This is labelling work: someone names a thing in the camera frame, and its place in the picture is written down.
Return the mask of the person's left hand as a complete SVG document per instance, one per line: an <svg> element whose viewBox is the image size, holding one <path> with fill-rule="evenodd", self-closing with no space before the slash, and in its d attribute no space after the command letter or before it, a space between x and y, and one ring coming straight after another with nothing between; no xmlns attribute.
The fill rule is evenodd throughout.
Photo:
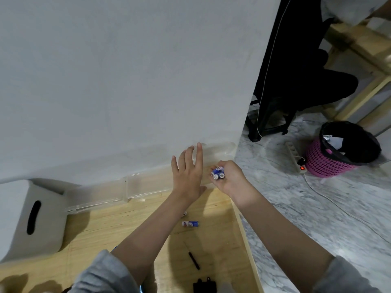
<svg viewBox="0 0 391 293"><path fill-rule="evenodd" d="M193 152L195 169L191 172L185 171L185 151L180 154L177 160L179 174L173 180L172 195L179 199L184 207L189 207L196 201L196 196L203 176L203 148L200 142L197 143Z"/></svg>

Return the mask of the pink waste basket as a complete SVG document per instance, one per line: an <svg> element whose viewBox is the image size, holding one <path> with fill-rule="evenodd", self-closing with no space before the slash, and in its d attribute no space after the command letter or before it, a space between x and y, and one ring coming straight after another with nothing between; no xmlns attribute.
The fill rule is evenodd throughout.
<svg viewBox="0 0 391 293"><path fill-rule="evenodd" d="M335 161L323 155L319 138L316 138L307 148L304 158L307 170L312 175L320 178L335 177L359 167Z"/></svg>

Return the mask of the person's right forearm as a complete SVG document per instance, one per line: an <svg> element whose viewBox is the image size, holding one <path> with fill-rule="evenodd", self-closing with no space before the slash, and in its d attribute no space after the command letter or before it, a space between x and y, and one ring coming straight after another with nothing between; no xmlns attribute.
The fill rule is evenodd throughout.
<svg viewBox="0 0 391 293"><path fill-rule="evenodd" d="M334 256L252 190L232 197L281 270L300 292L310 292Z"/></svg>

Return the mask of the black pen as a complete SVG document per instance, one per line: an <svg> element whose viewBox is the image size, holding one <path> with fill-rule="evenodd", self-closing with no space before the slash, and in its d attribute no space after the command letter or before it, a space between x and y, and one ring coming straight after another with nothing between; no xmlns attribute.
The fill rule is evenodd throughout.
<svg viewBox="0 0 391 293"><path fill-rule="evenodd" d="M190 251L188 251L188 255L189 255L190 259L192 260L192 262L193 262L194 266L196 267L196 269L200 270L201 268L200 268L198 262L196 261L195 257L193 256L193 254Z"/></svg>

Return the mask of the person's left forearm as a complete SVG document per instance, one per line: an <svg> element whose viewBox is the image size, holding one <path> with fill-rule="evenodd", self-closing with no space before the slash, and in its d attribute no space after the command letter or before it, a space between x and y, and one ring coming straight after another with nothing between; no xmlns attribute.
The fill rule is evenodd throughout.
<svg viewBox="0 0 391 293"><path fill-rule="evenodd" d="M188 207L171 194L129 236L112 250L129 270L137 285L148 275L156 257Z"/></svg>

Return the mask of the white power strip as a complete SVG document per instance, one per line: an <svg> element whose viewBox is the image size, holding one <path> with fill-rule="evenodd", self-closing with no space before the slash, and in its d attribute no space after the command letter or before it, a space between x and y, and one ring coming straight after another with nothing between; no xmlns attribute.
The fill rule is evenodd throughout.
<svg viewBox="0 0 391 293"><path fill-rule="evenodd" d="M296 160L297 160L299 157L301 157L301 156L299 155L299 152L296 150L296 147L295 147L294 144L293 144L292 142L290 142L290 141L286 142L286 143L285 143L285 146L286 146L286 148L287 148L287 150L288 150L289 156L290 156L290 158L291 158L291 160L292 160L292 162L293 162L293 165L294 165L294 167L295 167L295 169L296 169L296 172L298 172L299 174L303 174L303 175L304 175L304 174L307 172L307 168L306 168L305 164L304 164L303 167L300 167L300 166L296 163Z"/></svg>

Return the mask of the wooden frame table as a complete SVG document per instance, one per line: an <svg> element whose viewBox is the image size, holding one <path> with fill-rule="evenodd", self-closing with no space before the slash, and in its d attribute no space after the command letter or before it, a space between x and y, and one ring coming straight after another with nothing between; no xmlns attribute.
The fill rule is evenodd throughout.
<svg viewBox="0 0 391 293"><path fill-rule="evenodd" d="M388 94L387 99L358 121L364 128L384 122L391 115L391 38L369 29L367 24L368 20L354 27L332 24L321 42L321 48L328 52L326 68L331 68L342 54L349 54L372 77L367 86L340 108L335 103L322 106L329 120L348 120L379 93Z"/></svg>

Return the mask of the clear plastic box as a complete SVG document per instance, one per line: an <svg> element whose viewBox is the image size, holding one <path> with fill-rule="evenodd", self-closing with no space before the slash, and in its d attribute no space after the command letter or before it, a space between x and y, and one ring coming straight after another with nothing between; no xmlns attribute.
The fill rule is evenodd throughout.
<svg viewBox="0 0 391 293"><path fill-rule="evenodd" d="M149 170L126 177L126 200L140 198L160 192L171 191L173 188L173 174L169 168Z"/></svg>
<svg viewBox="0 0 391 293"><path fill-rule="evenodd" d="M215 188L210 180L210 170L213 166L217 166L219 161L233 160L238 145L234 142L223 143L202 143L203 148L203 176L201 187L205 187L207 191Z"/></svg>
<svg viewBox="0 0 391 293"><path fill-rule="evenodd" d="M66 198L65 212L77 214L99 208L124 204L127 180L125 177L110 182L91 186L80 186L64 192Z"/></svg>

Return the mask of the black plastic device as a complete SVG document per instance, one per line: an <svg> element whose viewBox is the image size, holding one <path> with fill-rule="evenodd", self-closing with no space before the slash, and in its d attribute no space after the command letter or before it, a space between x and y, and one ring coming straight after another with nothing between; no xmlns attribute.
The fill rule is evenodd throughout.
<svg viewBox="0 0 391 293"><path fill-rule="evenodd" d="M207 277L206 281L198 279L193 283L193 293L217 293L217 284L210 277Z"/></svg>

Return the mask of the black bin bag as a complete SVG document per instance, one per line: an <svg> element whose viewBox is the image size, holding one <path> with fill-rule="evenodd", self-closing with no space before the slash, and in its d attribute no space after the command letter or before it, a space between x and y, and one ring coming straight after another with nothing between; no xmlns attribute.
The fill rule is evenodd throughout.
<svg viewBox="0 0 391 293"><path fill-rule="evenodd" d="M337 149L325 136L342 138L342 146ZM319 133L321 152L331 160L352 166L363 166L375 162L382 149L378 140L363 127L349 121L324 123Z"/></svg>

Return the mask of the person's right hand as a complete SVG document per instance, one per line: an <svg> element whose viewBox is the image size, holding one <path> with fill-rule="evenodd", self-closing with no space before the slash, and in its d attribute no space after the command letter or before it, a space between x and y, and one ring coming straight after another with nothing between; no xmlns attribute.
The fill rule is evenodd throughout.
<svg viewBox="0 0 391 293"><path fill-rule="evenodd" d="M228 195L238 208L247 207L257 201L259 193L245 177L242 169L232 160L219 161L224 169L224 178L211 178L212 183Z"/></svg>

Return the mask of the white crumpled paper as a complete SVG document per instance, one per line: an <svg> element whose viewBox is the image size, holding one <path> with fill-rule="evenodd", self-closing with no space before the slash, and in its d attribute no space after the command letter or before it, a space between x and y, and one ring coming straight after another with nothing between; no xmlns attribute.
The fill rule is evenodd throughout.
<svg viewBox="0 0 391 293"><path fill-rule="evenodd" d="M335 150L340 151L343 147L344 138L334 137L333 135L323 135L323 138Z"/></svg>

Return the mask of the grey storage bin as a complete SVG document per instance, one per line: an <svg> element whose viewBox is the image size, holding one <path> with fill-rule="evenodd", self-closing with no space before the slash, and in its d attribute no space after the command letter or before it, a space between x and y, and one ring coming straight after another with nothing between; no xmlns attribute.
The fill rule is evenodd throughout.
<svg viewBox="0 0 391 293"><path fill-rule="evenodd" d="M29 180L0 184L0 264L57 253L66 198Z"/></svg>

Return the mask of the grey sleeve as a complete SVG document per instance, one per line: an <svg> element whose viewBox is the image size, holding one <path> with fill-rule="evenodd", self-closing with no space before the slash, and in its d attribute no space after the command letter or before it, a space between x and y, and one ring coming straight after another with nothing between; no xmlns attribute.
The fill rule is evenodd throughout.
<svg viewBox="0 0 391 293"><path fill-rule="evenodd" d="M140 293L140 286L118 258L102 250L78 275L68 293Z"/></svg>
<svg viewBox="0 0 391 293"><path fill-rule="evenodd" d="M315 284L313 293L382 293L341 256L335 256Z"/></svg>

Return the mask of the black chair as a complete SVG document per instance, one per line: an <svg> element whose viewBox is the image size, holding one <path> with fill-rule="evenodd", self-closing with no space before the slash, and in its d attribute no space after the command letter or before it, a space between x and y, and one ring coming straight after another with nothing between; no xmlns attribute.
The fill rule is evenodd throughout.
<svg viewBox="0 0 391 293"><path fill-rule="evenodd" d="M288 128L293 121L297 108L288 103L285 97L273 96L271 98L255 99L250 102L250 106L258 104L257 118L252 121L248 116L245 125L249 129L248 138L252 142L259 142L262 137L281 133L288 133ZM283 124L270 126L272 116L275 112L282 112Z"/></svg>

